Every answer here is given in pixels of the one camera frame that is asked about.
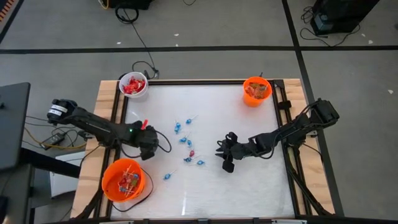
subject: white label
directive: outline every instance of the white label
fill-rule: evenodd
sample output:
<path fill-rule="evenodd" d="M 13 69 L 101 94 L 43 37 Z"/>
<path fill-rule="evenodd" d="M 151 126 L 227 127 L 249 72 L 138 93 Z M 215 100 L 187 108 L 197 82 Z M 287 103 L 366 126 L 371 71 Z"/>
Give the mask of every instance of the white label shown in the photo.
<path fill-rule="evenodd" d="M 58 115 L 58 116 L 61 116 L 61 114 L 62 114 L 62 112 L 60 112 L 60 111 L 56 111 L 56 110 L 49 110 L 49 113 L 53 113 L 53 114 L 56 114 L 56 115 Z"/>
<path fill-rule="evenodd" d="M 58 105 L 52 105 L 51 108 L 56 109 L 56 110 L 59 110 L 59 111 L 62 111 L 62 112 L 64 112 L 64 113 L 68 112 L 68 109 L 66 109 L 66 108 L 64 108 L 64 107 L 62 107 L 62 106 L 58 106 Z"/>

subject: orange bucket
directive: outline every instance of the orange bucket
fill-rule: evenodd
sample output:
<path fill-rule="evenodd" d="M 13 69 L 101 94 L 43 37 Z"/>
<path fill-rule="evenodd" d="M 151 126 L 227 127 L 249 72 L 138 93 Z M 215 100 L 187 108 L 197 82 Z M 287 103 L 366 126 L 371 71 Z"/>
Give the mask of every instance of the orange bucket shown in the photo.
<path fill-rule="evenodd" d="M 258 84 L 263 84 L 263 85 L 265 85 L 267 87 L 267 89 L 264 92 L 263 99 L 258 100 L 258 99 L 254 98 L 254 97 L 251 97 L 248 93 L 246 93 L 245 88 L 252 82 L 253 83 L 258 83 Z M 252 106 L 252 107 L 259 106 L 264 100 L 266 100 L 269 96 L 271 96 L 271 94 L 272 94 L 271 84 L 269 84 L 269 82 L 265 78 L 251 77 L 251 78 L 248 78 L 243 83 L 243 101 L 248 106 Z"/>
<path fill-rule="evenodd" d="M 124 172 L 139 175 L 136 186 L 132 189 L 133 193 L 126 196 L 126 193 L 119 190 L 119 182 L 123 178 Z M 145 187 L 145 173 L 142 171 L 138 162 L 132 159 L 119 159 L 112 163 L 105 171 L 101 183 L 105 196 L 113 202 L 126 202 L 138 197 Z"/>

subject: black stand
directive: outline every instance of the black stand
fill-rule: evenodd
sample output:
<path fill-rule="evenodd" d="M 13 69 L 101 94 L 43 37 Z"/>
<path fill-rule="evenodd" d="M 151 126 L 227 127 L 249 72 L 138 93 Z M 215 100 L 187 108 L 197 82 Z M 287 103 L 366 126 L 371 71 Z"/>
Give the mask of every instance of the black stand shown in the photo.
<path fill-rule="evenodd" d="M 32 164 L 32 166 L 38 169 L 79 178 L 80 167 L 42 155 L 29 149 L 21 148 L 19 159 L 21 164 Z"/>

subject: white bowl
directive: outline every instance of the white bowl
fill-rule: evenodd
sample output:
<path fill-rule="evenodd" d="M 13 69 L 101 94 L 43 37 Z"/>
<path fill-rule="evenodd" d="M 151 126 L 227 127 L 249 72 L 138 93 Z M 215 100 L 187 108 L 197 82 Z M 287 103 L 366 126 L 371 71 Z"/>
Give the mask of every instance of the white bowl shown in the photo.
<path fill-rule="evenodd" d="M 124 92 L 123 86 L 128 85 L 130 79 L 133 78 L 133 77 L 135 79 L 138 79 L 138 80 L 145 80 L 145 86 L 140 92 L 138 92 L 136 94 L 127 94 L 127 93 Z M 145 75 L 143 75 L 141 72 L 129 72 L 129 73 L 123 75 L 122 79 L 120 79 L 120 81 L 119 81 L 119 89 L 120 89 L 120 92 L 122 92 L 126 97 L 129 97 L 129 98 L 142 97 L 148 91 L 148 80 L 145 77 Z"/>

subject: white tabletop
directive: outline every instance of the white tabletop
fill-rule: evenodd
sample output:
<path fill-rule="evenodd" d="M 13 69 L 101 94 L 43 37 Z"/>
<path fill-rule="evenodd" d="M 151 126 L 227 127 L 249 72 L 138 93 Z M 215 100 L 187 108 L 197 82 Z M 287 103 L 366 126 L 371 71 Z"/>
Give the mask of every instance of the white tabletop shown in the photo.
<path fill-rule="evenodd" d="M 192 124 L 185 120 L 198 115 Z M 164 133 L 172 143 L 171 153 L 160 148 L 153 158 L 137 159 L 154 181 L 154 192 L 140 205 L 121 213 L 112 209 L 111 218 L 271 218 L 293 217 L 293 205 L 280 144 L 269 160 L 248 157 L 234 160 L 232 174 L 224 171 L 222 158 L 214 153 L 217 141 L 233 131 L 239 142 L 259 133 L 278 128 L 272 98 L 261 106 L 250 108 L 243 103 L 241 85 L 150 86 L 145 99 L 129 99 L 126 123 L 149 120 L 149 125 Z M 175 119 L 182 124 L 174 133 Z M 178 140 L 187 133 L 197 158 L 187 164 L 190 149 Z M 167 142 L 158 135 L 160 145 Z M 139 150 L 125 146 L 129 155 Z M 203 160 L 204 165 L 196 165 Z M 175 171 L 169 180 L 164 175 Z M 148 194 L 150 184 L 141 197 Z M 137 200 L 114 203 L 120 209 Z"/>

